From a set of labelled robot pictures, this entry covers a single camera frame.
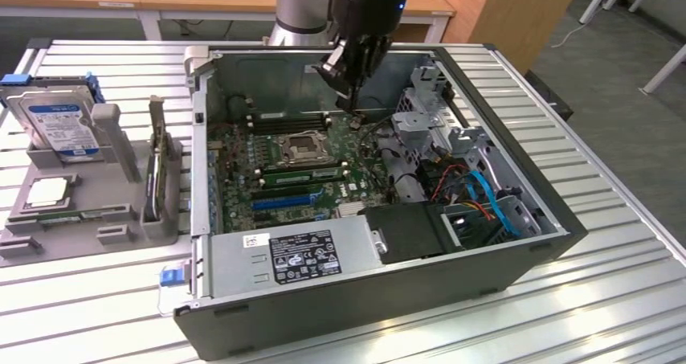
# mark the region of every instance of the warning label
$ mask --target warning label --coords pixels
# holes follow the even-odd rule
[[[290,284],[341,273],[331,231],[314,231],[270,239],[275,279]]]
[[[91,128],[82,124],[84,114],[76,104],[32,105],[30,111],[55,151],[66,155],[98,152],[98,141]]]

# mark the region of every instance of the motherboard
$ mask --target motherboard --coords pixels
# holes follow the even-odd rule
[[[347,114],[208,127],[211,232],[355,215],[395,199],[373,124]]]

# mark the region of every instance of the blue latch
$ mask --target blue latch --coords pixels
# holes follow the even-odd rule
[[[86,82],[88,83],[88,88],[94,96],[95,102],[106,103],[106,98],[103,97],[103,93],[100,90],[100,82],[98,81],[98,77],[94,76],[94,74],[90,72],[86,72]]]
[[[171,286],[183,285],[190,278],[190,265],[178,265],[172,268],[164,268],[160,273],[160,286],[168,288]]]
[[[28,85],[31,82],[31,75],[20,75],[10,73],[3,76],[3,80],[0,80],[0,85]]]

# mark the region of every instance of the hard drive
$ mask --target hard drive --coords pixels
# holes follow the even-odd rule
[[[52,149],[63,162],[102,159],[107,137],[94,127],[91,110],[102,100],[94,76],[0,83],[0,97],[35,149]]]

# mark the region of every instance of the aluminum slatted table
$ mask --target aluminum slatted table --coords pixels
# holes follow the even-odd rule
[[[150,135],[146,98],[164,96],[171,134],[188,146],[183,44],[55,41],[50,49],[27,51],[18,72],[98,74],[134,140]],[[221,362],[605,363],[686,358],[684,249],[503,56],[479,45],[450,45],[449,50],[589,236],[505,292]],[[461,100],[457,104],[478,124]],[[0,132],[3,216],[24,177],[27,144],[7,117]],[[187,147],[186,168],[190,157]],[[186,174],[184,199],[190,188]],[[188,231],[188,213],[183,218]],[[156,306],[158,272],[186,257],[187,235],[170,247],[0,269],[0,362],[200,363]]]

